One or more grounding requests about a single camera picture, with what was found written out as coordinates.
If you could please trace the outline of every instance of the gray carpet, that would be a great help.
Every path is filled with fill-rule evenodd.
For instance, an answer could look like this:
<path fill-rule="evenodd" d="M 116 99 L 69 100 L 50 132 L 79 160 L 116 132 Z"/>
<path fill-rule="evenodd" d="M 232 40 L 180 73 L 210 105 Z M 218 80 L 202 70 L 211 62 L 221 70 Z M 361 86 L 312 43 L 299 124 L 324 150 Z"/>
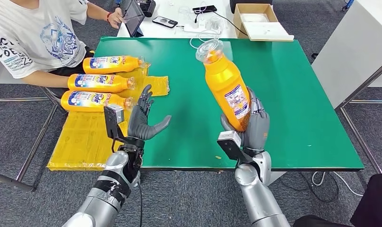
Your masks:
<path fill-rule="evenodd" d="M 113 1 L 93 0 L 111 10 Z M 310 61 L 319 52 L 344 13 L 342 0 L 275 0 L 274 10 L 282 25 L 298 39 Z M 99 37 L 115 36 L 117 30 L 105 22 L 89 19 L 85 26 L 74 24 L 79 38 L 96 48 Z M 0 97 L 42 96 L 29 85 L 0 85 Z M 366 90 L 363 97 L 382 98 L 382 88 Z M 0 104 L 0 173 L 15 177 L 19 172 L 52 105 L 39 103 Z M 382 166 L 382 105 L 350 105 L 347 110 Z M 364 191 L 374 169 L 359 147 L 347 122 L 346 128 L 366 169 L 358 173 L 340 173 L 359 193 Z M 22 192 L 0 184 L 0 227 L 61 226 L 82 204 L 98 172 L 51 172 L 45 168 L 59 137 L 65 116 L 56 112 L 45 138 L 24 177 L 36 183 L 33 193 Z M 304 173 L 309 179 L 312 173 Z M 319 201 L 301 175 L 289 172 L 270 185 L 290 223 L 314 214 L 330 221 L 350 224 L 360 198 L 353 195 L 341 180 L 336 201 Z M 315 188 L 323 200 L 331 199 L 336 185 L 327 175 L 323 186 Z M 233 172 L 147 172 L 142 175 L 143 226 L 177 227 L 243 227 L 250 226 L 240 189 Z M 117 217 L 115 226 L 136 227 L 139 224 L 139 192 L 136 190 Z"/>

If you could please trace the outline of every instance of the tide bottle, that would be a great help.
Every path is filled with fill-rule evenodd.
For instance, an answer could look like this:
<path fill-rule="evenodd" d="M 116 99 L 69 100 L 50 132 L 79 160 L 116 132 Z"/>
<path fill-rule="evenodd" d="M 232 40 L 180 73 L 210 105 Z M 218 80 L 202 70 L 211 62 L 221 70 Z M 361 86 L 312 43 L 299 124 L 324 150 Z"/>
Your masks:
<path fill-rule="evenodd" d="M 85 58 L 82 67 L 86 74 L 109 74 L 130 72 L 141 67 L 143 60 L 131 56 Z"/>
<path fill-rule="evenodd" d="M 70 90 L 118 93 L 135 88 L 135 79 L 116 75 L 73 74 L 67 82 Z"/>
<path fill-rule="evenodd" d="M 87 91 L 66 91 L 61 97 L 61 106 L 67 111 L 103 112 L 104 106 L 109 104 L 131 110 L 133 100 L 132 97 L 122 98 L 115 94 Z"/>
<path fill-rule="evenodd" d="M 230 124 L 245 131 L 250 118 L 250 95 L 237 66 L 223 54 L 223 42 L 203 43 L 196 58 L 205 66 L 205 80 Z"/>

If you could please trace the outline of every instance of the white cabinet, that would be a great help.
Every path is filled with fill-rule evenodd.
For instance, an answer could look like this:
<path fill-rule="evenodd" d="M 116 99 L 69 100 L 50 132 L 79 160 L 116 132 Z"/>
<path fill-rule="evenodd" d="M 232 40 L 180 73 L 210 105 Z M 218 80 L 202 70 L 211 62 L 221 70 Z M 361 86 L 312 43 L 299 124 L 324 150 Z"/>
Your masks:
<path fill-rule="evenodd" d="M 356 0 L 312 64 L 333 108 L 382 66 L 382 0 Z M 382 87 L 382 75 L 371 86 Z"/>

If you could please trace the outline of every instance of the open box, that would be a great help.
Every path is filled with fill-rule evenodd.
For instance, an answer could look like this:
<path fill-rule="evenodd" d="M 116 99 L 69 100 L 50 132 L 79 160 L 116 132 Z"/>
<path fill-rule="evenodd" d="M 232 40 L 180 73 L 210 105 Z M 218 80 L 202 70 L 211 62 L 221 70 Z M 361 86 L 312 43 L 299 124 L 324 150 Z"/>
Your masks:
<path fill-rule="evenodd" d="M 270 4 L 237 4 L 234 12 L 234 25 L 246 33 L 235 29 L 237 38 L 251 41 L 293 41 L 278 21 Z"/>

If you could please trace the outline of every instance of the yellow cloth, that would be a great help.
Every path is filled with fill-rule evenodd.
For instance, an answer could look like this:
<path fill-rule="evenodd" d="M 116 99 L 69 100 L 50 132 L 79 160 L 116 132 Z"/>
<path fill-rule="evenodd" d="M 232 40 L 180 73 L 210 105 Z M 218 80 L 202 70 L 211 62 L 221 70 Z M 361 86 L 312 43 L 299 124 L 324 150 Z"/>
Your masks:
<path fill-rule="evenodd" d="M 136 88 L 118 93 L 122 97 L 138 100 L 142 89 L 151 84 L 153 96 L 169 93 L 168 77 L 149 77 L 148 70 L 137 69 L 117 75 L 134 77 Z M 124 111 L 124 119 L 130 118 L 130 111 Z M 119 124 L 127 135 L 127 121 Z M 121 143 L 116 142 L 116 150 Z M 50 170 L 103 170 L 107 158 L 112 153 L 112 139 L 107 137 L 104 113 L 70 112 L 61 131 L 59 140 L 49 160 Z"/>

